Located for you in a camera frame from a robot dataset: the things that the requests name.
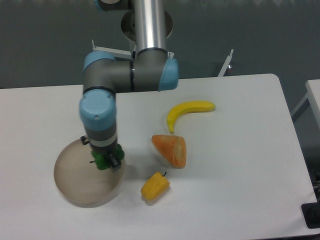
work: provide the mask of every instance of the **toy banana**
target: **toy banana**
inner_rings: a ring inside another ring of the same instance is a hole
[[[176,120],[187,113],[203,113],[215,109],[216,105],[210,101],[186,101],[174,106],[166,118],[166,123],[171,133],[174,132]]]

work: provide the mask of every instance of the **yellow bell pepper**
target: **yellow bell pepper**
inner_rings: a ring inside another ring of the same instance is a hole
[[[147,201],[154,200],[162,194],[170,185],[170,182],[160,172],[156,172],[145,182],[141,188],[141,194]]]

